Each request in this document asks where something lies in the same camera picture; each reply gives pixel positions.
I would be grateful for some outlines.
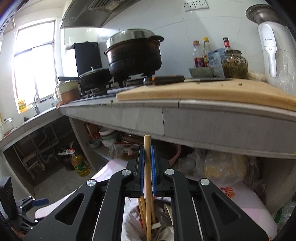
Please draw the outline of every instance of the cutting board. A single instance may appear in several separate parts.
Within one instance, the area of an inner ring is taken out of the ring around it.
[[[141,86],[118,93],[116,97],[118,101],[152,99],[230,101],[296,111],[294,96],[264,82],[242,79]]]

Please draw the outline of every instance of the pot handle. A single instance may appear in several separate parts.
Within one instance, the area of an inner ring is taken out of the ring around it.
[[[160,41],[160,42],[162,42],[164,40],[164,38],[162,36],[159,36],[159,35],[153,35],[153,36],[147,38],[147,40],[150,40],[150,39]]]

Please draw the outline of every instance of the wall socket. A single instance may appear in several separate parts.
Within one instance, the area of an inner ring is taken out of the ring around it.
[[[196,9],[208,9],[209,5],[206,0],[195,0],[193,1]]]
[[[185,10],[185,12],[196,10],[194,1],[189,1],[189,2],[184,3],[184,10]]]

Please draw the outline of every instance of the range hood vent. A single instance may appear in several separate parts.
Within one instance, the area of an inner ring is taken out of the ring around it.
[[[140,0],[73,0],[60,28],[102,27],[123,10]]]

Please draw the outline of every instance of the metal pivot bolt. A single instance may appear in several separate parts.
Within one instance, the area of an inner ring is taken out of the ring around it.
[[[204,186],[207,186],[207,185],[210,184],[210,181],[208,179],[206,179],[206,178],[203,178],[203,179],[200,180],[200,184],[204,185]]]
[[[89,186],[89,187],[92,187],[96,184],[96,181],[93,180],[93,179],[90,179],[86,182],[86,185]]]
[[[128,169],[124,169],[124,170],[122,170],[121,174],[124,175],[124,176],[128,176],[128,175],[131,174],[131,171],[128,170]]]
[[[166,169],[166,170],[165,170],[165,173],[166,173],[167,175],[173,175],[173,174],[175,173],[175,171],[174,171],[173,169],[169,168],[169,169]]]

